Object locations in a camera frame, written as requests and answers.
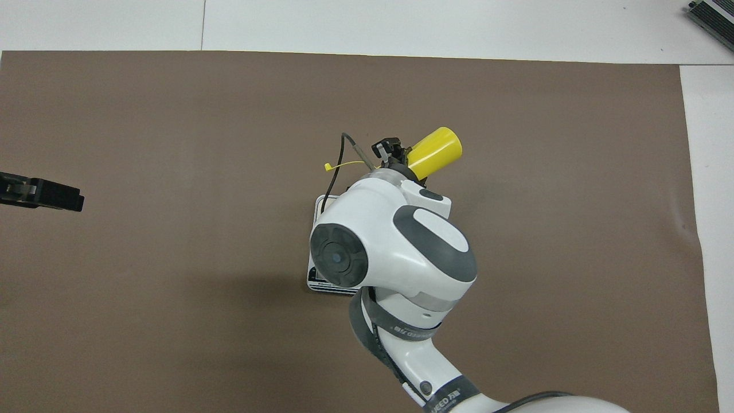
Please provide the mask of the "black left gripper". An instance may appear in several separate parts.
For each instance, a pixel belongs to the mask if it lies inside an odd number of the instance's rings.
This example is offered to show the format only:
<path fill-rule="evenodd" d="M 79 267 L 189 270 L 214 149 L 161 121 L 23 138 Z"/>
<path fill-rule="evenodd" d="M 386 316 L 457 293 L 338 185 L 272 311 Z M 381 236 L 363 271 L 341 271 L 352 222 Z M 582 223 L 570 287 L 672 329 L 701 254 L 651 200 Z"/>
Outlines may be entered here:
<path fill-rule="evenodd" d="M 81 212 L 84 206 L 84 196 L 74 186 L 49 180 L 32 180 L 31 184 L 26 176 L 1 172 L 1 204 L 33 207 L 26 203 L 29 195 L 32 204 L 39 207 Z"/>

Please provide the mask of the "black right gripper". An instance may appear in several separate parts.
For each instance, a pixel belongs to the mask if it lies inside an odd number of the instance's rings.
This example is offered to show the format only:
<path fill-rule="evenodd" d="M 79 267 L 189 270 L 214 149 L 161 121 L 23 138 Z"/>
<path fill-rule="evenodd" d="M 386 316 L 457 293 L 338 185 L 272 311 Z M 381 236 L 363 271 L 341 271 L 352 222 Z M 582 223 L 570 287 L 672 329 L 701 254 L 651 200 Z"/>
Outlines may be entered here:
<path fill-rule="evenodd" d="M 404 147 L 398 138 L 383 138 L 375 144 L 372 144 L 372 151 L 380 160 L 382 166 L 394 172 L 401 173 L 407 180 L 417 183 L 417 185 L 425 188 L 427 178 L 420 180 L 417 175 L 409 168 L 407 155 L 411 152 L 411 147 Z"/>

